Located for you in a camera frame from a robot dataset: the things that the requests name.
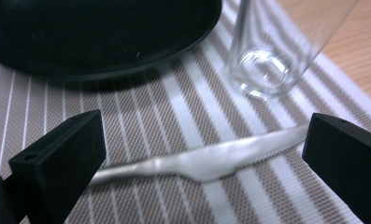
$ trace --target wooden table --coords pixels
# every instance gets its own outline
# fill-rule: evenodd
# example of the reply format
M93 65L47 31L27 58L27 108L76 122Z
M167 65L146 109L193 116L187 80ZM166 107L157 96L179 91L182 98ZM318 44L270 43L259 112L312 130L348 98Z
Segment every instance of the wooden table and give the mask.
M371 0L360 0L323 51L371 97Z

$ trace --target glass base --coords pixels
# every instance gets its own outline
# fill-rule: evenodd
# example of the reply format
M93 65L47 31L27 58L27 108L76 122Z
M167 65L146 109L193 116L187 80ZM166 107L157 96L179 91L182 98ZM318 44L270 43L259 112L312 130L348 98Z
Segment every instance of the glass base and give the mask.
M265 49L245 50L228 74L241 92L268 100L288 93L292 67L285 57Z

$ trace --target knife blade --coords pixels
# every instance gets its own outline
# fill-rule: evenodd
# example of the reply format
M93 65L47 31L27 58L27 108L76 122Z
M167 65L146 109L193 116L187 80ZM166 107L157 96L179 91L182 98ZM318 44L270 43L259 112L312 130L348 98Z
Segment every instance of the knife blade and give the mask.
M236 167L274 156L303 142L308 125L256 135L175 155L118 164L99 170L89 187L128 177L182 175L205 182L232 173Z

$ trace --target white stripe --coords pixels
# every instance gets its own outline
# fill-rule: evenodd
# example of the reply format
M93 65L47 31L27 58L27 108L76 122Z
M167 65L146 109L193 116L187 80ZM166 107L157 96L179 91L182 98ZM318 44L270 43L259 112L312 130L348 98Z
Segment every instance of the white stripe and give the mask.
M102 102L101 102L101 93L100 92L97 93L97 103L98 103L98 108L101 110L101 117L102 117L102 121L103 121L104 142L106 143L106 151L107 151L106 162L107 162L107 165L110 165L110 157L109 157L110 150L109 150L108 144L107 144L106 123L105 123L104 116L103 116L104 112L103 112L103 105L102 105ZM115 189L112 187L112 185L109 185L109 196L110 196L111 205L113 207L113 217L115 219L115 223L118 224L118 223L120 223L118 212L117 212L118 211L118 205L117 205L117 200L116 200L116 195L115 195Z
M180 86L176 82L176 79L171 71L167 67L162 67L160 72L162 74L170 74L162 78L164 88L169 95L169 100L174 110L174 114L180 124L179 127L185 138L185 143L188 148L201 147L203 145L203 139L199 133L198 128L194 125L194 119L192 117L189 107L186 105L186 101Z
M319 210L310 200L288 163L282 157L277 157L270 164L302 220L305 223L324 223Z
M159 131L161 132L161 135L162 135L163 140L164 140L164 148L165 148L166 152L170 153L171 152L171 146L170 146L169 141L167 139L167 134L165 132L164 125L163 125L163 122L162 122L162 118L161 118L159 110L157 108L155 96L154 96L154 94L151 90L151 87L150 87L149 83L146 84L146 88L147 88L149 99L150 99L151 104L152 104L153 113L154 113L155 118L158 122ZM176 180L177 180L177 186L178 186L180 196L181 196L181 199L183 201L183 204L184 204L184 207L185 207L185 212L187 213L189 222L190 223L195 223L194 218L193 218L193 214L192 214L192 209L191 209L191 206L189 205L189 200L188 200L187 195L185 194L185 190L184 190L184 187L183 187L183 184L182 184L182 179L179 176L177 176Z
M236 5L240 5L240 0L234 0Z
M149 143L149 140L148 140L148 137L147 137L147 134L146 134L144 122L142 121L142 116L141 116L141 113L140 113L140 108L139 108L139 105L138 105L138 101L136 99L135 90L132 88L130 90L130 93L131 93L131 96L132 96L133 104L134 104L135 109L136 109L136 117L137 117L138 125L139 125L140 131L141 131L142 141L144 143L147 155L148 155L148 157L150 157L150 143ZM163 197L163 194L162 194L162 189L161 189L161 186L160 186L156 176L153 178L153 183L154 183L157 195L158 195L159 204L160 204L161 209L162 209L164 222L169 223L170 221L169 221L168 213L167 213L167 209L166 209L167 205L165 204L164 197Z
M174 78L174 74L167 68L164 69L164 72L167 73L167 76L163 78L164 88L167 95L172 96L170 97L170 104L175 111L176 118L179 120L179 126L185 142L189 148L200 147L204 142L195 125L184 96L180 91L180 87ZM218 223L237 223L233 208L222 189L221 181L203 184L203 189L215 220Z
M25 103L25 115L24 115L24 129L22 130L22 145L21 149L25 149L25 142L27 139L27 127L28 127L28 110L30 107L30 94L31 94L31 83L32 83L33 77L29 77L28 79L28 87L27 87L27 100Z
M4 133L2 137L2 143L1 143L1 152L0 152L0 173L1 173L1 165L2 165L2 158L4 157L4 151L5 151L5 142L7 138L7 124L9 121L9 114L10 114L10 105L11 105L11 99L13 94L13 86L14 86L14 79L16 77L16 72L13 72L11 84L10 84L10 93L9 93L9 100L7 101L7 116L5 118L5 128Z
M293 101L299 105L299 108L301 108L307 118L311 118L313 113L319 112L319 110L301 92L299 85L295 85L293 90L290 92L289 97L293 98Z
M232 36L229 32L225 29L223 24L219 22L215 27L216 35L221 40L223 46L225 47L226 51L231 47L232 44Z
M238 173L241 185L245 190L255 214L261 223L280 223L280 217L275 206L267 196L259 177L252 168L244 169Z
M125 130L125 127L124 127L123 116L121 115L121 104L120 104L120 101L119 101L118 93L116 91L114 93L114 99L115 99L115 106L116 106L116 112L117 112L116 114L118 115L118 120L119 120L119 124L120 124L119 127L120 127L120 130L121 130L121 136L122 136L123 144L124 144L124 151L126 153L126 160L129 162L129 161L131 161L130 147L129 147L129 143L128 143L128 140L127 140L126 130ZM136 211L137 211L138 218L139 218L138 221L139 221L139 223L144 224L145 223L145 218L144 218L144 214L143 214L143 211L142 211L141 201L139 199L138 187L137 187L135 179L132 180L132 189L133 189L133 193L135 195Z
M296 122L293 120L287 110L283 107L278 99L273 99L266 104L270 112L280 121L280 128L291 128L296 126Z
M185 57L183 58L183 62L186 64L185 69L188 71L189 78L195 86L208 116L213 121L214 128L220 136L220 140L222 142L234 140L235 132L223 114L220 104L208 86L205 76L200 71L195 58L191 56Z

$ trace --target clip jaw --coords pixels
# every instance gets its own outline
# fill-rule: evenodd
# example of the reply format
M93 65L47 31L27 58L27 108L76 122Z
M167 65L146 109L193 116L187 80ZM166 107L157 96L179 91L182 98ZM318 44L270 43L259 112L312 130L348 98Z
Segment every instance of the clip jaw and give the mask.
M302 158L364 223L371 223L371 133L313 114Z
M0 178L0 214L63 223L105 158L99 110L66 120L10 159L12 175Z

